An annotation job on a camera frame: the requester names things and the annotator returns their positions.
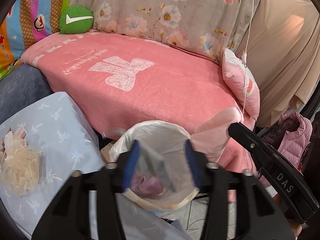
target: round green cushion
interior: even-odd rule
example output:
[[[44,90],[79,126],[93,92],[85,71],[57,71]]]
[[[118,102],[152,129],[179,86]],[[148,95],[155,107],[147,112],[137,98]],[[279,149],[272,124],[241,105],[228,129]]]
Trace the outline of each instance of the round green cushion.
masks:
[[[93,24],[93,14],[82,6],[71,6],[63,11],[59,20],[61,34],[86,33]]]

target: beige curtain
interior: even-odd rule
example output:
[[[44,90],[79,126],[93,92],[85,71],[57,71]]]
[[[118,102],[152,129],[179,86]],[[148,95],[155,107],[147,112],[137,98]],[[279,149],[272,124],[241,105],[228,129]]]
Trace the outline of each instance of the beige curtain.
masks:
[[[242,55],[248,37],[236,54]],[[310,0],[260,0],[252,20],[247,66],[261,95],[257,125],[271,126],[306,103],[320,74],[319,13]]]

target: tiled floor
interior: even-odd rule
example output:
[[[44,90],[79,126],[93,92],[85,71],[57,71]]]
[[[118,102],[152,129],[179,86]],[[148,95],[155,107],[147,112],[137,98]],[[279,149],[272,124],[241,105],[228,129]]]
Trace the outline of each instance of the tiled floor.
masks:
[[[101,154],[105,161],[109,161],[109,150],[115,141],[109,143],[106,147],[101,150]],[[270,186],[266,189],[270,196],[277,194],[275,189]],[[189,236],[193,240],[199,240],[204,225],[204,219],[207,212],[208,198],[196,199],[191,201],[185,207],[158,215],[161,218],[167,218],[170,220],[179,219],[182,223],[183,228],[187,231]],[[228,217],[228,239],[235,237],[236,230],[236,204],[229,204],[229,217]]]

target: orange stripe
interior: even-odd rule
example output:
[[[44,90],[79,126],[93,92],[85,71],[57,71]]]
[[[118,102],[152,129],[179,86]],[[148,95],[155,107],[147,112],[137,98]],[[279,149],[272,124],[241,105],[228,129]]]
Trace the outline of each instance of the orange stripe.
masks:
[[[9,37],[7,36],[6,21],[0,27],[0,64],[2,68],[9,66],[14,61],[10,50]]]

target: pink pillow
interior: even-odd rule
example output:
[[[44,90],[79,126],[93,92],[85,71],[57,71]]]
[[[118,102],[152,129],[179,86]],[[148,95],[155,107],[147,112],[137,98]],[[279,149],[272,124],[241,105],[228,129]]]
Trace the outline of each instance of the pink pillow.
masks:
[[[246,89],[244,88],[245,67],[242,61],[230,50],[225,49],[222,58],[223,80],[244,105],[244,92],[246,90],[244,109],[256,121],[260,111],[260,91],[249,68],[246,70]]]

